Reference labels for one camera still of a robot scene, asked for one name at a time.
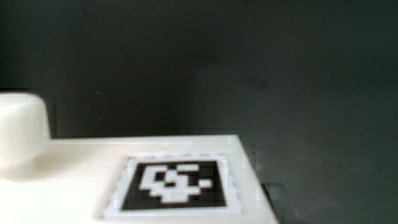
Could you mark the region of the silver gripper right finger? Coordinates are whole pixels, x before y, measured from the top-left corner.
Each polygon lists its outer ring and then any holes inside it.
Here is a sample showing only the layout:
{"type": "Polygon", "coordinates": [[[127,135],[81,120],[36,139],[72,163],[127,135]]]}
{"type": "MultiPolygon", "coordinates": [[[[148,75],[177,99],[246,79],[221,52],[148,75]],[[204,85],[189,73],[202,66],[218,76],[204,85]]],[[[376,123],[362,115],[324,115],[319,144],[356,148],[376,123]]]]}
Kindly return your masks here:
{"type": "Polygon", "coordinates": [[[269,207],[278,224],[308,224],[298,217],[298,212],[283,185],[280,183],[262,183],[260,188],[269,201],[269,207]]]}

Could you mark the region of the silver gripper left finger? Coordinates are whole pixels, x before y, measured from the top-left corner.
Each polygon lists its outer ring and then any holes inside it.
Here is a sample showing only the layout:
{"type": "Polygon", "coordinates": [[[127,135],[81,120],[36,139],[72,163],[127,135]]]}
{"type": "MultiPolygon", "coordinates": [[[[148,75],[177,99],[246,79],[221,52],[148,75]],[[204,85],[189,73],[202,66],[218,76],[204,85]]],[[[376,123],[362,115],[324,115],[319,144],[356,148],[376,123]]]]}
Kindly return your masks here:
{"type": "Polygon", "coordinates": [[[47,150],[49,121],[40,97],[0,94],[0,177],[21,176],[47,150]]]}

